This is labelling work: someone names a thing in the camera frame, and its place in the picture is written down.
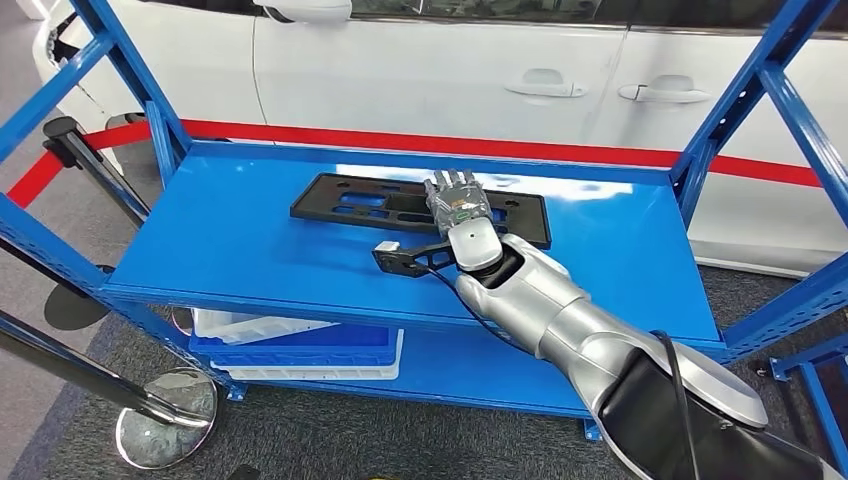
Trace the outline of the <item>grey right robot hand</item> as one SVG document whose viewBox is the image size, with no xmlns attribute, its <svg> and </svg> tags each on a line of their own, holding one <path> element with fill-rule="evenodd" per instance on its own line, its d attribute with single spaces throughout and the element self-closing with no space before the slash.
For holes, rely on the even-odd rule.
<svg viewBox="0 0 848 480">
<path fill-rule="evenodd" d="M 434 178 L 423 182 L 426 205 L 442 238 L 455 226 L 477 218 L 493 219 L 491 206 L 482 184 L 471 170 L 435 171 Z"/>
</svg>

